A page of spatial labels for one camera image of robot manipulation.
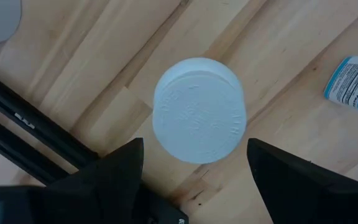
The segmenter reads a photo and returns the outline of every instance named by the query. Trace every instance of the wooden surface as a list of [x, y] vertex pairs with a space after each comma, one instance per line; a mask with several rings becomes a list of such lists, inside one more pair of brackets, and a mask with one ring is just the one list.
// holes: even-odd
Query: wooden surface
[[[358, 55], [354, 0], [23, 0], [18, 31], [0, 43], [0, 80], [101, 156], [143, 137], [143, 179], [192, 223], [271, 223], [248, 138], [358, 180], [358, 111], [323, 98], [348, 55]], [[248, 114], [239, 147], [202, 166], [163, 150], [151, 122], [162, 73], [196, 56], [237, 74]], [[1, 114], [0, 123], [76, 171]], [[40, 183], [0, 156], [0, 185], [12, 184]]]

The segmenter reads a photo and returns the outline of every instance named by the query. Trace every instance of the black rod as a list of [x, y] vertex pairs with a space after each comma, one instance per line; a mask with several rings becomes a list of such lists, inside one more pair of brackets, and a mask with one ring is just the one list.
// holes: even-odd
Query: black rod
[[0, 154], [45, 185], [69, 175], [1, 124]]
[[1, 82], [0, 112], [79, 169], [99, 159], [97, 153]]

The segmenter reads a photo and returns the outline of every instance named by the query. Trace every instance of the blue and white label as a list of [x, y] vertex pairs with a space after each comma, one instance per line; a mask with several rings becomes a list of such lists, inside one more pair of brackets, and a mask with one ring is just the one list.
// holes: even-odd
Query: blue and white label
[[358, 109], [358, 57], [348, 57], [338, 66], [324, 92], [327, 99]]

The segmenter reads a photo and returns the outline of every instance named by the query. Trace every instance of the wood grain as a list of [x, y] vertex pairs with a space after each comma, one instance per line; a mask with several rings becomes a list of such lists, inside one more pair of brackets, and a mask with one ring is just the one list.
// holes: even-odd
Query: wood grain
[[[246, 162], [248, 138], [358, 180], [358, 111], [323, 98], [358, 55], [353, 0], [23, 0], [0, 43], [0, 80], [100, 156], [144, 138], [145, 183], [192, 223], [271, 223]], [[240, 79], [246, 135], [212, 164], [172, 157], [152, 127], [154, 88], [188, 57]], [[0, 123], [70, 173], [77, 169], [0, 113]], [[42, 185], [0, 155], [0, 185]]]

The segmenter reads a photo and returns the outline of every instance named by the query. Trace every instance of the wooden table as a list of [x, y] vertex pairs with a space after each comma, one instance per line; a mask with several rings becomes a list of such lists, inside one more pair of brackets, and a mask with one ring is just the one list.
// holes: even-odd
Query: wooden table
[[[23, 0], [0, 43], [0, 80], [92, 150], [145, 141], [143, 179], [192, 223], [271, 223], [249, 172], [248, 138], [358, 180], [358, 111], [323, 98], [340, 61], [358, 55], [354, 0]], [[162, 149], [154, 87], [171, 65], [204, 56], [243, 84], [248, 127], [225, 159], [202, 166]], [[76, 169], [0, 114], [0, 123]], [[39, 184], [0, 156], [0, 185]]]

